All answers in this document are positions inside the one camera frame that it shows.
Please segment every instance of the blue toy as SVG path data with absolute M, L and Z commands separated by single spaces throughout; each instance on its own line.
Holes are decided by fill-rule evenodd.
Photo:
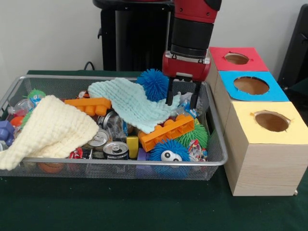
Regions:
M 176 140 L 158 143 L 151 151 L 152 161 L 190 161 L 188 150 Z M 160 176 L 168 179 L 184 179 L 191 169 L 189 166 L 153 166 Z
M 0 121 L 0 141 L 5 141 L 6 145 L 11 146 L 14 141 L 14 130 L 9 121 Z
M 142 72 L 136 83 L 143 86 L 150 101 L 158 102 L 167 97 L 169 79 L 159 70 L 150 69 Z

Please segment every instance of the wooden box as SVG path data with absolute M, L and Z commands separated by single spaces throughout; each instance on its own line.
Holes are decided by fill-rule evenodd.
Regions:
M 219 71 L 214 99 L 224 132 L 233 101 L 289 101 L 270 72 Z
M 234 196 L 291 196 L 308 166 L 308 128 L 291 102 L 232 102 L 225 165 Z
M 269 71 L 255 48 L 210 47 L 211 68 L 206 81 L 215 93 L 219 71 Z

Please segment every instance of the purple block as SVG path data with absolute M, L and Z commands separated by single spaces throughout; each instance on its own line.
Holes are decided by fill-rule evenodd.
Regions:
M 139 149 L 137 161 L 147 161 L 150 158 L 150 154 L 147 153 L 143 148 Z M 147 176 L 153 175 L 152 166 L 149 165 L 137 165 L 137 177 L 146 178 Z
M 0 121 L 0 141 L 5 141 L 6 145 L 11 146 L 14 141 L 14 130 L 9 121 Z

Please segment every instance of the wire mesh basket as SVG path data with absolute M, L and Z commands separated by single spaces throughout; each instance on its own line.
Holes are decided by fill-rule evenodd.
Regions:
M 42 90 L 47 95 L 52 94 L 60 99 L 70 99 L 75 98 L 79 92 L 86 90 L 94 82 L 113 78 L 37 75 L 20 77 L 15 80 L 0 101 L 0 118 L 1 120 L 11 119 L 7 113 L 7 107 L 16 105 L 33 89 Z M 174 93 L 193 91 L 193 83 L 174 82 Z M 206 83 L 202 85 L 199 97 L 204 106 L 204 113 L 199 120 L 209 132 L 208 162 L 24 158 L 20 165 L 11 171 L 0 170 L 0 176 L 210 180 L 217 168 L 227 162 L 228 154 L 211 90 Z

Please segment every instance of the plastic bottle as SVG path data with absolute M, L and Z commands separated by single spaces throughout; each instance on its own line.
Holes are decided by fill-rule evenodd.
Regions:
M 31 109 L 35 107 L 29 99 L 24 99 L 18 102 L 15 107 L 8 107 L 8 113 L 15 116 L 25 116 Z

